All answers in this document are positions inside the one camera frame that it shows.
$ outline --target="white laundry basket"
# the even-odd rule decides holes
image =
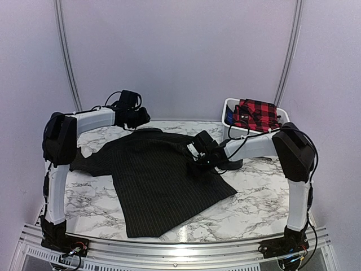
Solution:
[[[230,129],[230,125],[225,123],[225,119],[226,119],[226,108],[227,106],[229,106],[229,108],[232,110],[232,112],[235,110],[235,107],[237,104],[239,104],[240,99],[234,99],[234,98],[228,98],[226,99],[226,101],[224,102],[224,106],[223,106],[223,113],[222,113],[222,124],[223,124],[223,140],[228,138],[228,130]],[[281,108],[277,108],[277,115],[280,116],[281,118],[278,119],[279,123],[288,123],[289,122],[289,117],[287,115],[287,112],[284,111]],[[245,136],[247,135],[247,129],[244,128],[239,128],[239,127],[232,127],[231,130],[231,136],[232,137],[240,137],[241,135]],[[249,131],[249,134],[260,134],[260,132],[257,131]]]

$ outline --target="marble tabletop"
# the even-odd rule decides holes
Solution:
[[[151,121],[142,127],[194,136],[208,131],[222,140],[222,124],[205,121]],[[100,128],[84,133],[78,146],[88,157],[114,139],[129,134],[119,127]],[[107,239],[149,242],[212,242],[281,233],[288,215],[288,184],[277,160],[244,160],[243,168],[222,175],[238,193],[159,238],[128,238],[122,208],[111,176],[91,177],[69,172],[65,189],[68,232]]]

